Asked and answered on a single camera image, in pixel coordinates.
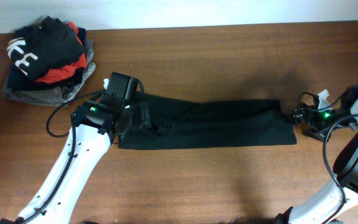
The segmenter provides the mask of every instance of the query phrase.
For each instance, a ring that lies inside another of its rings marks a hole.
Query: white print on black fabric
[[[23,40],[23,37],[13,39],[13,40],[9,41],[8,44],[9,45],[7,46],[6,50],[7,50],[7,55],[9,56],[9,58],[11,57],[13,50],[16,50],[20,54],[24,54],[24,51],[20,47],[18,47],[19,45],[25,45],[25,40]],[[19,66],[20,66],[20,64],[23,64],[26,67],[28,67],[30,65],[30,63],[26,60],[27,57],[32,57],[34,60],[38,59],[38,57],[36,55],[34,55],[33,53],[27,53],[23,56],[22,60],[17,60],[15,62],[15,66],[17,68],[19,68],[20,70],[22,70],[24,75],[27,75],[27,72],[23,71],[23,69],[21,69]]]

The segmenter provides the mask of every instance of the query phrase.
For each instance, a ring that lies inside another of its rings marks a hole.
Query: red fabric
[[[78,29],[73,22],[69,22],[68,25],[75,31],[75,34],[78,34]],[[65,65],[62,68],[50,68],[48,72],[43,77],[37,79],[36,82],[43,82],[49,84],[59,82],[72,77],[75,73],[75,70],[81,67],[86,67],[85,54],[81,54],[80,58],[75,63]]]

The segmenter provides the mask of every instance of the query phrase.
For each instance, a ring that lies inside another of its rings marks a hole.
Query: gray garment
[[[93,58],[93,40],[86,39],[85,47],[88,50],[86,53],[87,66],[83,72],[82,82],[74,86],[73,90],[65,97],[63,97],[63,92],[68,90],[67,87],[56,87],[51,90],[12,91],[7,87],[7,78],[2,86],[2,96],[10,100],[42,106],[60,106],[63,102],[73,99],[96,69],[95,63],[91,62]]]

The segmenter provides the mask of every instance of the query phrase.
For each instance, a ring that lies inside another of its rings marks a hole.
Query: white wall
[[[0,0],[0,33],[50,15],[86,29],[358,20],[358,0]]]

